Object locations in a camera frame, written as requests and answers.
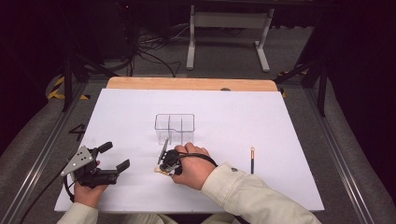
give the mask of jacket sleeve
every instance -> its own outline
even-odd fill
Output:
[[[249,223],[320,223],[301,205],[270,189],[256,175],[224,163],[206,180],[201,192],[228,213]]]
[[[98,210],[82,203],[73,203],[58,224],[95,224]]]

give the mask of yellow tape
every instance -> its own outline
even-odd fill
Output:
[[[280,91],[280,94],[282,94],[283,98],[286,98],[288,96],[283,88],[280,88],[279,91]]]
[[[58,78],[56,81],[55,85],[52,88],[51,93],[47,96],[48,99],[56,98],[56,99],[61,99],[64,100],[64,94],[58,94],[58,90],[61,87],[62,83],[64,83],[64,76],[61,76]],[[91,99],[90,95],[81,95],[79,97],[80,100],[89,100]]]

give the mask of white paper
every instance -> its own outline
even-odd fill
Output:
[[[157,114],[193,114],[194,144],[205,147],[217,164],[228,161],[249,173],[250,148],[255,147],[255,175],[308,210],[324,209],[279,92],[103,89],[81,145],[94,148],[111,141],[113,148],[98,155],[99,167],[114,170],[126,159],[131,166],[107,188],[99,210],[223,211],[201,192],[153,172],[163,148],[154,129]],[[62,190],[55,210],[70,205]]]

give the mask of table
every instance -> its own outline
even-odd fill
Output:
[[[309,210],[324,209],[273,81],[113,77],[99,96],[81,144],[93,148],[111,140],[114,148],[98,157],[101,168],[114,169],[126,159],[131,160],[131,167],[120,175],[117,185],[105,191],[100,211],[223,212],[199,191],[153,172],[163,147],[154,132],[155,115],[191,111],[196,117],[194,144],[206,147],[218,164],[229,161],[249,171],[250,147],[254,146],[255,175]],[[55,210],[65,211],[69,206],[63,190]]]

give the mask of person's hand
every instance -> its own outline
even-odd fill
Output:
[[[175,150],[184,153],[200,153],[209,156],[209,153],[204,147],[196,147],[192,143],[187,143],[186,146],[176,146]],[[186,185],[192,189],[201,190],[207,177],[216,168],[210,161],[198,157],[181,158],[181,165],[183,173],[181,175],[173,175],[173,180],[177,184]]]
[[[82,203],[92,208],[97,208],[100,197],[108,185],[96,186],[94,189],[90,187],[81,186],[77,181],[74,187],[75,203]]]

